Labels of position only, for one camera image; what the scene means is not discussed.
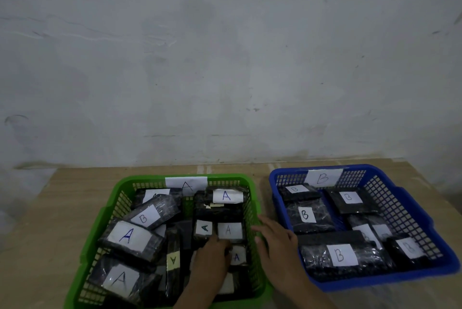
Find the white wall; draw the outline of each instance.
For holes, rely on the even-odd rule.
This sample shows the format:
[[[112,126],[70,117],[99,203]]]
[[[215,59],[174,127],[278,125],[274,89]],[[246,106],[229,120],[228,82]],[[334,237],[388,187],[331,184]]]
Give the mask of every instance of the white wall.
[[[3,177],[372,155],[404,157],[456,192],[461,11],[462,0],[0,0]],[[33,195],[46,179],[29,172]]]

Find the table surface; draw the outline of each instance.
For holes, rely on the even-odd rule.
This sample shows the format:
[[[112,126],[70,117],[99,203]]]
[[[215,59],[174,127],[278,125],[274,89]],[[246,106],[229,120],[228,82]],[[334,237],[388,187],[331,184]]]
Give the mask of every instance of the table surface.
[[[275,168],[366,163],[404,187],[433,218],[437,232],[462,257],[462,216],[408,162],[391,159],[270,164],[58,169],[7,238],[0,254],[3,308],[61,308],[90,228],[114,185],[131,175],[243,173],[257,187],[263,214],[275,219],[269,173]],[[331,295],[339,308],[462,308],[461,273],[346,290]],[[286,307],[277,293],[266,307]]]

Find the plastic basket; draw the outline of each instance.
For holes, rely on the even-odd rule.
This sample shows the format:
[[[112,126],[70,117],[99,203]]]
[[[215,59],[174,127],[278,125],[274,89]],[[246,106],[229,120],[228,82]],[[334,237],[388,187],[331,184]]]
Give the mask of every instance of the plastic basket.
[[[332,282],[317,282],[310,277],[322,291],[331,292],[355,287],[365,287],[378,284],[415,280],[428,276],[440,276],[457,272],[460,268],[459,259],[447,243],[433,228],[433,220],[403,188],[396,186],[383,171],[369,164],[352,164],[344,166],[280,168],[269,176],[273,190],[273,203],[280,223],[292,229],[284,202],[278,191],[278,186],[302,184],[308,170],[340,169],[343,172],[336,187],[363,187],[372,195],[381,208],[381,215],[396,233],[405,232],[419,243],[425,254],[430,258],[432,267],[423,270],[396,272],[370,277],[355,277]],[[333,206],[324,196],[323,200],[329,210],[337,230],[347,230],[340,215],[334,212]]]
[[[242,174],[212,174],[202,176],[208,177],[209,186],[243,186],[247,187],[250,192],[250,198],[244,205],[244,218],[246,221],[245,227],[251,256],[249,277],[254,297],[229,302],[217,302],[212,304],[211,308],[259,307],[265,300],[269,299],[273,289],[260,264],[257,246],[254,241],[256,233],[250,229],[251,225],[260,223],[257,219],[257,214],[261,212],[261,208],[260,203],[257,201],[255,185],[249,177]],[[106,252],[106,249],[96,246],[96,241],[113,217],[121,217],[130,211],[131,200],[135,195],[136,189],[165,188],[165,177],[178,176],[132,176],[124,178],[116,184],[106,206],[101,208],[85,242],[84,248],[82,249],[82,253],[80,254],[80,266],[78,267],[74,281],[66,296],[64,308],[95,309],[102,305],[107,292],[99,287],[91,285],[87,281],[96,261]],[[185,217],[192,217],[193,197],[183,197],[183,213]]]

